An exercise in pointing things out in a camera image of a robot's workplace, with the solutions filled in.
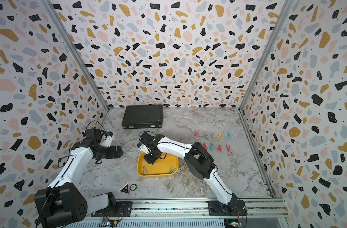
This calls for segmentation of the yellow plastic storage tray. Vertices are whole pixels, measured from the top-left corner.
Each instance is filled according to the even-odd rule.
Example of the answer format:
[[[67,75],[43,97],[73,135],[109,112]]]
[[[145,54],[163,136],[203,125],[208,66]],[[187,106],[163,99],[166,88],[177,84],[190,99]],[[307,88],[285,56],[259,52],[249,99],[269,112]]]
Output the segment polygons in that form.
[[[153,165],[148,164],[144,160],[145,153],[140,154],[138,163],[137,163],[137,173],[141,177],[166,177],[166,176],[173,176],[177,173],[177,170],[179,168],[179,160],[177,156],[168,154],[164,160],[158,159]],[[142,167],[145,166],[148,174],[142,175]],[[170,168],[176,168],[175,172],[172,174],[169,174]]]

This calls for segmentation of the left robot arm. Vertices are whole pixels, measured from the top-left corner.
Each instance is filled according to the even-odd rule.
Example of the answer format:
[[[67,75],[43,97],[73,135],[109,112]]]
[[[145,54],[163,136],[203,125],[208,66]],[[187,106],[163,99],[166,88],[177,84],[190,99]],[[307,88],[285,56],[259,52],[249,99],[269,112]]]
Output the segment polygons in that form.
[[[34,201],[39,220],[44,228],[58,228],[82,221],[98,212],[113,215],[118,206],[111,192],[86,199],[76,185],[92,159],[118,159],[123,155],[121,146],[112,146],[114,135],[96,128],[86,130],[83,141],[76,142],[60,174],[48,186],[37,191]]]

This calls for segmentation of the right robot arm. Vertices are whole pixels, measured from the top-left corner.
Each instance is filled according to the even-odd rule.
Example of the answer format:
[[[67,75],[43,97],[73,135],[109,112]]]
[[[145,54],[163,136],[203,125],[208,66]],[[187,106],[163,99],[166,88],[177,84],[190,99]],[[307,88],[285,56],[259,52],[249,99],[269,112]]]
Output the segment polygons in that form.
[[[156,136],[143,132],[137,147],[145,153],[145,161],[153,165],[163,153],[183,159],[193,176],[204,180],[215,193],[218,206],[210,206],[214,215],[247,215],[244,201],[240,200],[221,179],[213,157],[199,142],[193,144],[181,143],[157,134]]]

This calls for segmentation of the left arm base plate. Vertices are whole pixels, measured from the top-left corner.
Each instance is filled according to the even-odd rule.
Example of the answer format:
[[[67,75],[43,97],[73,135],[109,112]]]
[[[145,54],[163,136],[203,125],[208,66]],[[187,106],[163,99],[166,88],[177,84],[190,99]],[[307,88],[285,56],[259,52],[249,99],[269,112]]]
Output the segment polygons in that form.
[[[133,208],[132,201],[118,201],[115,205],[108,205],[106,208],[97,211],[95,217],[130,217]]]

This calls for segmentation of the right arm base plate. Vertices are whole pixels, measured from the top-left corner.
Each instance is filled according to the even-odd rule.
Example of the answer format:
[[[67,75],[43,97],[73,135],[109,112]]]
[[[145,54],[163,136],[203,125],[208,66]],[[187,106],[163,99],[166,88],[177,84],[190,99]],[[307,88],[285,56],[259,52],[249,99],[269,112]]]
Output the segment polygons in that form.
[[[210,216],[246,216],[247,208],[242,200],[228,205],[222,204],[217,200],[208,201],[208,210]]]

